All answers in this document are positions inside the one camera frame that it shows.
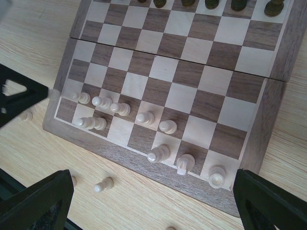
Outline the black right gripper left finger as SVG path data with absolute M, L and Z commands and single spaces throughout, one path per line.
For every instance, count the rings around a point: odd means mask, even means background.
M 0 203 L 2 230 L 62 230 L 73 197 L 68 169 L 59 170 Z

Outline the dark wooden chess piece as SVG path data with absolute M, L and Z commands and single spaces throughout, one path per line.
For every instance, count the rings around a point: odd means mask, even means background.
M 283 2 L 284 0 L 270 0 L 264 8 L 264 14 L 268 17 L 279 15 L 284 7 Z

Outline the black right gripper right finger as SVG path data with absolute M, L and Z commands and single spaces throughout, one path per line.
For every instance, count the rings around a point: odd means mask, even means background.
M 305 230 L 307 203 L 249 170 L 237 170 L 235 202 L 246 230 Z

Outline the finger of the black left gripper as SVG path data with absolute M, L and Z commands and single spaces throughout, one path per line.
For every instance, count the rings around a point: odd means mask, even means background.
M 3 64 L 0 66 L 0 86 L 4 90 L 7 80 L 26 88 L 24 92 L 6 96 L 0 92 L 0 126 L 3 127 L 31 106 L 48 97 L 49 88 L 27 76 L 12 70 Z

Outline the light wooden chess piece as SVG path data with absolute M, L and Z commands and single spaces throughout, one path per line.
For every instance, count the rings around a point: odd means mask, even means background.
M 138 113 L 136 122 L 143 125 L 151 125 L 154 122 L 154 115 L 151 112 Z

